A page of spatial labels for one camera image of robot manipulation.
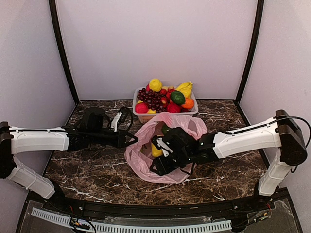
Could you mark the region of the dark purple grape bunch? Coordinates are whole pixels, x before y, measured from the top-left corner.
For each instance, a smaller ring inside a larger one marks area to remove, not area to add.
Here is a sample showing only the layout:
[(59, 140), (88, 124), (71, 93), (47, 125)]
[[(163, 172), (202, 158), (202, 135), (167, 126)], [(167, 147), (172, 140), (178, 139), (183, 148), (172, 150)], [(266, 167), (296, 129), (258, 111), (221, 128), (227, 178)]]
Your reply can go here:
[(148, 105), (149, 109), (156, 110), (156, 113), (161, 113), (164, 111), (164, 107), (160, 101), (159, 93), (150, 90), (146, 92), (146, 88), (142, 88), (139, 90), (138, 95), (138, 102), (144, 102)]

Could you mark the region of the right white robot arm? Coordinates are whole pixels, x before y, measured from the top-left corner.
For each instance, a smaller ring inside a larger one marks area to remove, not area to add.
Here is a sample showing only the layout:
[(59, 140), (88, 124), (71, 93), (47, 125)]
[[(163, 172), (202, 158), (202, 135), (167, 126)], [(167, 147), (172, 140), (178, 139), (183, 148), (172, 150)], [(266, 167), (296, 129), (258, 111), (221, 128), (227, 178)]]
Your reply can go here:
[(258, 192), (248, 199), (248, 207), (259, 210), (267, 202), (290, 170), (307, 159), (307, 145), (301, 128), (295, 122), (296, 116), (289, 116), (284, 110), (256, 125), (233, 131), (206, 133), (195, 139), (180, 127), (170, 129), (164, 136), (153, 136), (152, 144), (163, 151), (155, 158), (150, 171), (159, 176), (176, 169), (222, 160), (234, 154), (276, 148), (275, 158), (267, 172), (260, 179)]

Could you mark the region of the pink plastic bag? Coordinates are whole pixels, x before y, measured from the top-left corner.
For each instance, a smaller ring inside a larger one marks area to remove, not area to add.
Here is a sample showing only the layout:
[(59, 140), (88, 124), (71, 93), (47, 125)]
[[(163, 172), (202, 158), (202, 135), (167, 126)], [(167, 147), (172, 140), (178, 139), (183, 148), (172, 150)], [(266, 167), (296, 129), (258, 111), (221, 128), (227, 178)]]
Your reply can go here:
[(190, 176), (192, 164), (186, 165), (183, 171), (177, 168), (162, 176), (151, 171), (158, 171), (157, 162), (169, 158), (167, 152), (156, 148), (157, 143), (152, 143), (153, 136), (163, 135), (160, 132), (163, 124), (171, 129), (180, 127), (194, 139), (199, 139), (207, 133), (207, 127), (200, 118), (163, 112), (154, 116), (135, 133), (138, 142), (128, 146), (124, 156), (128, 165), (142, 180), (159, 184), (178, 184)]

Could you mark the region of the yellow fruit from bag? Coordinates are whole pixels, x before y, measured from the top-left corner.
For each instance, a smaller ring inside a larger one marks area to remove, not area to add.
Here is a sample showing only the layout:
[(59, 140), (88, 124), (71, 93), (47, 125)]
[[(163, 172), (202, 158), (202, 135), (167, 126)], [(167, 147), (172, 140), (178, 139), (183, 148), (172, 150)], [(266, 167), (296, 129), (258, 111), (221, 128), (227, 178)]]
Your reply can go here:
[(175, 90), (180, 91), (185, 98), (190, 99), (192, 94), (192, 89), (187, 88), (188, 82), (180, 84)]

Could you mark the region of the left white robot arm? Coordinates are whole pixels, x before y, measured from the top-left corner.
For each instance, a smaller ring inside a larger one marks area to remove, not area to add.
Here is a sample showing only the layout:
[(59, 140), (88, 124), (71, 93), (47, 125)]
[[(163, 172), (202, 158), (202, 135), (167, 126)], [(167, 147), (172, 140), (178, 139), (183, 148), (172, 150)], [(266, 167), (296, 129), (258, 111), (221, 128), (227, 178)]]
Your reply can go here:
[(69, 202), (61, 195), (62, 190), (14, 155), (33, 151), (79, 151), (92, 144), (125, 148), (136, 142), (138, 138), (127, 130), (102, 128), (92, 133), (74, 127), (27, 129), (13, 127), (3, 121), (0, 124), (0, 177), (49, 199), (51, 206), (63, 212), (69, 207)]

